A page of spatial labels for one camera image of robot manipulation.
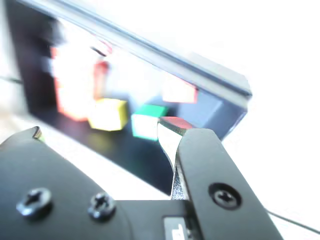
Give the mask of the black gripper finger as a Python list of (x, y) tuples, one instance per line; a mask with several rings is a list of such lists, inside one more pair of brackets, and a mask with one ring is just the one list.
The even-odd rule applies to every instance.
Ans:
[(90, 177), (37, 138), (38, 127), (0, 146), (0, 237), (3, 240), (119, 240), (115, 219), (93, 220)]
[(165, 116), (157, 122), (157, 138), (172, 167), (170, 196), (189, 203), (191, 225), (200, 239), (281, 239), (213, 130)]

